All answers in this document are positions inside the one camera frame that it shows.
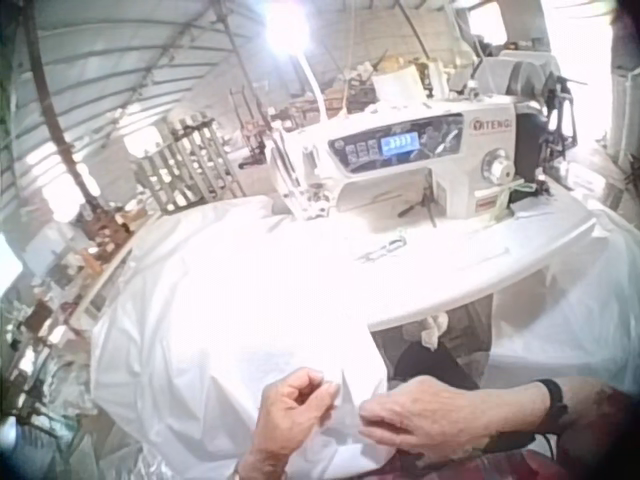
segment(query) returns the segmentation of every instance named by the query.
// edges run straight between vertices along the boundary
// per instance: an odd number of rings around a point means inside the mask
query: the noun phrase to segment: sewing machine control panel
[[[329,141],[329,149],[352,174],[415,163],[460,152],[461,113],[412,120]]]

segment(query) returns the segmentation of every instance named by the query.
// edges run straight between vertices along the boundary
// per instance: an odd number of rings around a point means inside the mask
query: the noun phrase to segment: knob
[[[516,169],[509,155],[502,148],[487,153],[482,161],[482,176],[495,185],[505,185],[513,181]]]

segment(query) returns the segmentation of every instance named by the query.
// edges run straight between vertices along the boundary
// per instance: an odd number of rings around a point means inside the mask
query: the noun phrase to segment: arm
[[[557,382],[569,407],[557,425],[547,425],[549,393],[539,383],[467,392],[419,377],[365,402],[360,408],[361,433],[376,443],[443,461],[483,448],[499,433],[563,433],[601,415],[610,404],[603,400],[622,395],[593,379]]]
[[[265,388],[253,442],[235,478],[282,480],[289,457],[331,414],[338,391],[307,368]]]
[[[602,418],[617,410],[624,414],[631,399],[604,383],[584,377],[557,379],[562,388],[568,413],[556,423],[545,418],[549,410],[549,393],[540,383],[507,390],[472,392],[473,403],[487,412],[486,428],[490,432],[536,432],[562,435],[568,429]]]

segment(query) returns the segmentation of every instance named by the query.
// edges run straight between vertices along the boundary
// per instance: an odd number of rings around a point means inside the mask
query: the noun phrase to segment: metal rack
[[[204,114],[180,120],[173,141],[136,162],[136,180],[165,215],[246,195],[213,122]]]

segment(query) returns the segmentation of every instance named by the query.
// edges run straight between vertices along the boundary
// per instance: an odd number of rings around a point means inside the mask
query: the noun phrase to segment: left hand
[[[338,385],[324,383],[321,373],[308,368],[267,386],[240,478],[281,478],[289,457],[328,419],[338,392]]]

